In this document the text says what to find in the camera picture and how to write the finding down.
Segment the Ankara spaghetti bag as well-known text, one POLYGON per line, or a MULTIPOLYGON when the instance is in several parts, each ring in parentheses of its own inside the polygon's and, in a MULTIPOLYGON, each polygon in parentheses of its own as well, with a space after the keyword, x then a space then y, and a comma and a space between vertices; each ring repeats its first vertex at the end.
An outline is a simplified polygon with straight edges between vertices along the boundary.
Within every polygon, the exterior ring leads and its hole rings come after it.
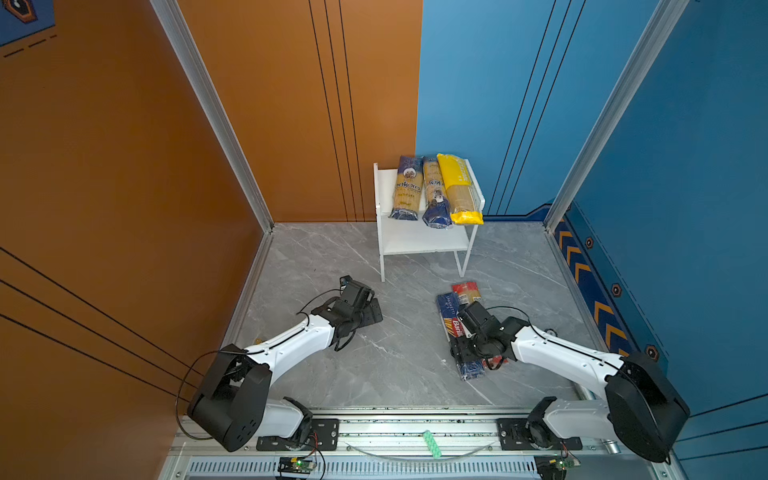
POLYGON ((424 158, 401 156, 393 192, 393 205, 389 217, 395 220, 416 221, 419 217, 424 158))
POLYGON ((439 162, 436 158, 424 158, 423 177, 426 209, 422 219, 430 228, 446 229, 452 225, 450 203, 447 198, 439 162))

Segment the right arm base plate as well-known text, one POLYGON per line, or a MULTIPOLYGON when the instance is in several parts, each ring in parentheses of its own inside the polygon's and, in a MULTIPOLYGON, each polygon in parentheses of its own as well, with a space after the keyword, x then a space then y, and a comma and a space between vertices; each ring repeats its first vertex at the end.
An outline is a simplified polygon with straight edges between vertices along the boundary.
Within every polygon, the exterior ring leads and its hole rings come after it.
POLYGON ((583 449, 580 438, 558 438, 543 423, 530 422, 525 418, 499 418, 496 427, 504 451, 583 449))

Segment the red-ended spaghetti bag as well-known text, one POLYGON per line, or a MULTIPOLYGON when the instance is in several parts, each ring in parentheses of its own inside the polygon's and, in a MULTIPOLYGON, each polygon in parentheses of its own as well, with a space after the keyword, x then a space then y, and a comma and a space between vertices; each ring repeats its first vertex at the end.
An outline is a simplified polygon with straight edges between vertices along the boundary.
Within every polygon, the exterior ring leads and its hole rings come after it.
MULTIPOLYGON (((468 306, 473 301, 479 301, 482 299, 482 295, 480 294, 479 288, 477 284, 473 281, 454 284, 452 286, 451 292, 455 292, 458 295, 459 301, 461 304, 460 310, 462 307, 468 306)), ((466 330, 466 335, 469 337, 470 332, 467 330, 465 326, 464 328, 466 330)), ((497 370, 500 368, 501 365, 505 363, 505 360, 503 360, 500 356, 491 358, 490 363, 488 363, 483 358, 481 359, 484 361, 484 364, 485 364, 485 372, 487 370, 489 371, 497 370)))

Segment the blue Barilla spaghetti box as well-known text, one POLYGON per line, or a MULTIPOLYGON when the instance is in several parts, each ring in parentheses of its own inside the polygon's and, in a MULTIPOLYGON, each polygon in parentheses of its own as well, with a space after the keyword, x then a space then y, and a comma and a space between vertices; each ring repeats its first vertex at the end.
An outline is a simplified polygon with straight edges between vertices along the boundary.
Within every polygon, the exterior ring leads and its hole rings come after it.
POLYGON ((449 352, 454 359, 461 380, 479 378, 485 374, 484 361, 471 349, 463 323, 459 319, 460 301, 455 292, 437 296, 437 307, 449 342, 449 352))

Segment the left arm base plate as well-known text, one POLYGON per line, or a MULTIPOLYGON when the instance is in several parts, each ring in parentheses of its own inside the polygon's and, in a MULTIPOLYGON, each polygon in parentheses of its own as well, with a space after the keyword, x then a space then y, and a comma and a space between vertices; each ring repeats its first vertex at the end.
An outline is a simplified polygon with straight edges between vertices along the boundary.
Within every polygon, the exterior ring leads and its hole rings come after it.
POLYGON ((282 437, 259 437, 257 451, 264 452, 307 452, 318 448, 321 452, 335 451, 339 440, 340 421, 337 418, 313 418, 310 423, 288 439, 282 437))

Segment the yellow Pastatime spaghetti bag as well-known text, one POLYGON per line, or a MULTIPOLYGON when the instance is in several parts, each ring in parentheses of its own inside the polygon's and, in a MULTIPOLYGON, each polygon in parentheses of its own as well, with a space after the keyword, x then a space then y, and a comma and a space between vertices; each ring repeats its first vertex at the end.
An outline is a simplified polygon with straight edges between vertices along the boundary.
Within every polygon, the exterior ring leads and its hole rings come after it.
POLYGON ((466 159, 452 154, 438 154, 450 218, 458 225, 483 225, 480 197, 476 194, 470 165, 466 159))

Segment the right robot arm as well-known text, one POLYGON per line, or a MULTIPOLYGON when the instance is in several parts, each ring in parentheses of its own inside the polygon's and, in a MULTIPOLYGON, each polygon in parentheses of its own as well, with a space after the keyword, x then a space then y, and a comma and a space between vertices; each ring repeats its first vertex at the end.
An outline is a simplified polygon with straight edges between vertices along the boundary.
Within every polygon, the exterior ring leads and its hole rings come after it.
POLYGON ((543 398, 526 420, 529 443, 551 449, 571 438, 618 441, 647 461, 670 462, 690 409, 655 361, 590 349, 526 318, 499 320, 478 301, 460 307, 458 319, 476 357, 541 367, 593 393, 590 400, 543 398))

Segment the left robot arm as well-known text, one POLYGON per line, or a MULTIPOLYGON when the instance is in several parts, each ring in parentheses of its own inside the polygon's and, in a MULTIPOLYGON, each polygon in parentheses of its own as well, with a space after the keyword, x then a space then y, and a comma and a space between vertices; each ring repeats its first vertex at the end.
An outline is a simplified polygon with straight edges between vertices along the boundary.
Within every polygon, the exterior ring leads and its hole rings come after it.
POLYGON ((254 436, 277 438, 295 448, 314 443, 312 411, 290 397, 272 399, 272 385, 315 353, 340 351, 360 329, 383 320, 375 292, 350 276, 325 293, 327 300, 315 308, 302 307, 299 323, 281 334, 246 348, 229 344, 199 356, 212 361, 186 415, 206 434, 183 430, 186 437, 214 440, 228 452, 254 436))

